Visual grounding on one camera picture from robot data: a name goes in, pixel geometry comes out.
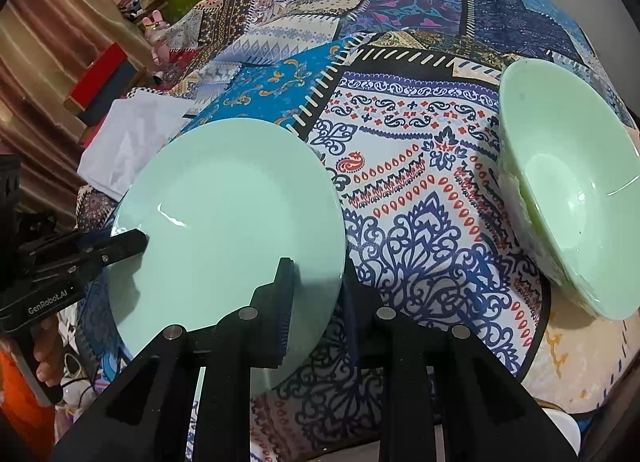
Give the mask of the person's left hand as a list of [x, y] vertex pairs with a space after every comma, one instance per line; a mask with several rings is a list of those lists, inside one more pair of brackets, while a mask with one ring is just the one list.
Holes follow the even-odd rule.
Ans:
[[60, 384], [63, 376], [63, 342], [57, 315], [50, 315], [37, 326], [32, 354], [38, 361], [38, 380], [49, 387]]

